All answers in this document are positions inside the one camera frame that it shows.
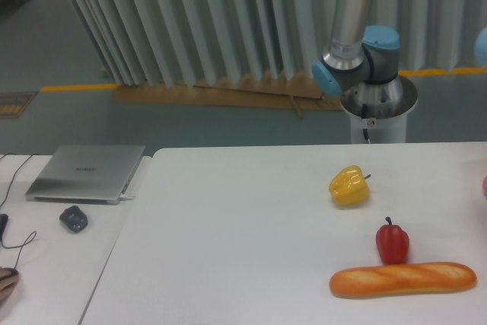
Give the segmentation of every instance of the floor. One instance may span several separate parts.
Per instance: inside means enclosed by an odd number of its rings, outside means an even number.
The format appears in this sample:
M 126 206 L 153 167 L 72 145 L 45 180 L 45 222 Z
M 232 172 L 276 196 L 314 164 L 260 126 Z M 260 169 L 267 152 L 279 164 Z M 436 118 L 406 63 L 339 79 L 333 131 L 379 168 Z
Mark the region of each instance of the floor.
M 0 92 L 104 84 L 101 61 L 67 0 L 0 4 Z M 487 75 L 414 77 L 407 142 L 487 141 Z M 0 119 L 0 153 L 52 154 L 62 144 L 190 146 L 348 144 L 343 112 L 126 104 L 105 91 L 40 92 Z

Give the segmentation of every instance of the mouse cord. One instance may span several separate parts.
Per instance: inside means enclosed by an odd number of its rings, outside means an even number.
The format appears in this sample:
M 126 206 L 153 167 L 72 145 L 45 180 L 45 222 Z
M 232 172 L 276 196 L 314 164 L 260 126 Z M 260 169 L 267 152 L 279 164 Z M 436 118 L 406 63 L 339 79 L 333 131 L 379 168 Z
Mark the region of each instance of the mouse cord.
M 3 155 L 0 158 L 0 160 L 3 159 L 5 156 L 9 156 L 9 155 L 15 155 L 15 154 L 12 154 L 11 152 L 9 152 L 8 154 Z M 27 163 L 33 156 L 36 156 L 36 155 L 37 154 L 33 154 L 33 155 L 29 156 L 27 159 L 25 159 L 25 161 L 22 163 L 22 165 L 20 167 L 18 167 L 18 169 L 15 171 L 14 176 L 12 177 L 12 179 L 10 181 L 10 184 L 8 184 L 7 193 L 5 194 L 5 198 L 2 201 L 2 203 L 0 203 L 0 208 L 4 205 L 5 202 L 7 202 L 8 194 L 10 193 L 10 188 L 12 187 L 12 184 L 14 183 L 14 180 L 15 180 L 15 177 L 17 176 L 18 171 L 25 165 L 25 163 Z M 18 249 L 18 248 L 20 248 L 20 250 L 18 251 L 17 260 L 15 261 L 14 269 L 17 268 L 18 260 L 21 258 L 22 249 L 24 249 L 24 247 L 26 245 L 30 244 L 32 242 L 32 240 L 36 237 L 36 235 L 37 235 L 37 231 L 32 231 L 30 233 L 30 235 L 27 236 L 27 239 L 25 239 L 25 241 L 22 245 L 15 245 L 13 247 L 5 246 L 3 244 L 3 238 L 2 238 L 1 243 L 2 243 L 2 247 L 4 249 Z
M 25 163 L 27 163 L 27 162 L 30 160 L 30 158 L 32 158 L 33 156 L 35 156 L 35 154 L 34 154 L 34 155 L 31 155 L 31 156 L 29 156 L 29 158 L 25 159 L 25 161 L 22 163 L 22 165 L 21 165 L 20 167 L 18 167 L 18 169 L 15 171 L 14 176 L 12 177 L 12 180 L 10 181 L 10 184 L 8 184 L 7 193 L 5 194 L 5 198 L 3 199 L 2 203 L 0 203 L 0 208 L 1 208 L 1 207 L 4 205 L 4 203 L 5 203 L 5 202 L 7 202 L 8 194 L 10 193 L 10 188 L 12 187 L 12 184 L 14 183 L 14 180 L 15 180 L 15 177 L 17 176 L 18 171 L 19 171 L 19 170 L 20 170 L 20 169 L 21 169 L 21 168 L 22 168 L 22 167 L 25 165 Z
M 22 245 L 16 245 L 14 247 L 6 247 L 4 244 L 3 244 L 3 239 L 2 239 L 2 247 L 4 249 L 18 249 L 20 248 L 20 250 L 18 251 L 18 255 L 17 255 L 17 260 L 15 260 L 15 266 L 14 266 L 14 269 L 17 269 L 17 264 L 18 264 L 18 260 L 21 258 L 21 253 L 22 253 L 22 249 L 24 249 L 24 247 L 28 244 L 30 244 L 32 242 L 33 239 L 36 238 L 36 235 L 37 235 L 37 231 L 32 231 L 30 233 L 29 236 L 27 236 L 27 239 L 25 239 L 24 243 Z
M 16 154 L 14 154 L 13 152 L 8 152 L 7 154 L 3 155 L 3 156 L 0 158 L 0 160 L 1 160 L 1 159 L 3 159 L 5 156 L 9 156 L 9 155 L 16 155 Z

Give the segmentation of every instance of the laptop lid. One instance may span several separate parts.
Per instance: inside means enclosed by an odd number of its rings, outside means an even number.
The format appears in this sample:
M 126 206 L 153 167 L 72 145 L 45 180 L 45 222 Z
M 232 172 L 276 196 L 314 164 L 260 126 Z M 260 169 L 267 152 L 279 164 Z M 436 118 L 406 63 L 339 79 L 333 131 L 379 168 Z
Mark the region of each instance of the laptop lid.
M 144 152 L 143 145 L 62 145 L 32 183 L 30 200 L 117 203 Z

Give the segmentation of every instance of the hand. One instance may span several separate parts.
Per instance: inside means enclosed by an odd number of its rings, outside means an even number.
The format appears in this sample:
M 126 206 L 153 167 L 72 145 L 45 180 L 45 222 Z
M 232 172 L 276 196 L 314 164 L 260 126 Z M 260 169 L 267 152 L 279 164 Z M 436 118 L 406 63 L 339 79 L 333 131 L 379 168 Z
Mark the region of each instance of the hand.
M 18 271 L 0 267 L 0 301 L 6 299 L 15 289 L 19 280 Z

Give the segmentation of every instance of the baguette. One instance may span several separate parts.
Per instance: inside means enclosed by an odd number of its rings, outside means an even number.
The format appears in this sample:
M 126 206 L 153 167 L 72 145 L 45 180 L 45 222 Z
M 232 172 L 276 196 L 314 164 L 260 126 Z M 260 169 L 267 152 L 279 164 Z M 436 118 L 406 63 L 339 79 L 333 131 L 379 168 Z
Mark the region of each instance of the baguette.
M 340 298 L 458 292 L 472 288 L 477 276 L 468 266 L 436 262 L 345 269 L 335 273 L 329 289 Z

